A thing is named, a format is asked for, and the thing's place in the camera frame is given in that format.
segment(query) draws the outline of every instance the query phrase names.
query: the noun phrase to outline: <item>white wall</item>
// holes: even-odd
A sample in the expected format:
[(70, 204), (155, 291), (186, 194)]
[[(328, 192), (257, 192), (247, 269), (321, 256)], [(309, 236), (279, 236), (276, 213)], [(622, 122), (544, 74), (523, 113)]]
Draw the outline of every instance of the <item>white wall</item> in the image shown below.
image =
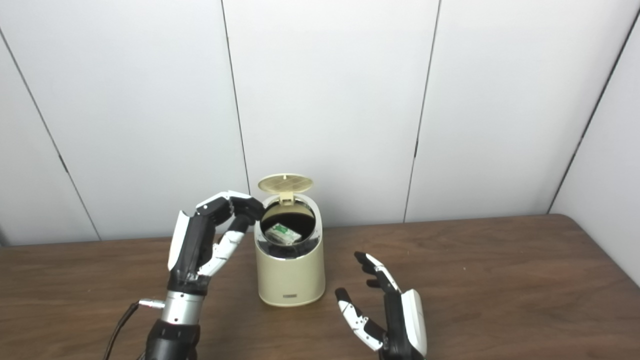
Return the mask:
[[(316, 181), (327, 226), (546, 212), (640, 0), (440, 3), (0, 0), (0, 27), (102, 239), (169, 235), (178, 210), (248, 183), (264, 198), (276, 172)], [(8, 124), (14, 172), (51, 139)], [(38, 145), (16, 151), (21, 131)], [(32, 177), (55, 193), (38, 166), (14, 200)], [(10, 204), (13, 241), (32, 212)]]
[(546, 213), (639, 6), (443, 0), (406, 220)]
[(254, 195), (260, 178), (297, 172), (327, 226), (402, 222), (437, 8), (225, 2)]
[(247, 191), (220, 1), (2, 0), (0, 26), (102, 239)]
[(640, 26), (551, 209), (572, 217), (640, 284)]
[(0, 240), (98, 240), (13, 60), (0, 41)]

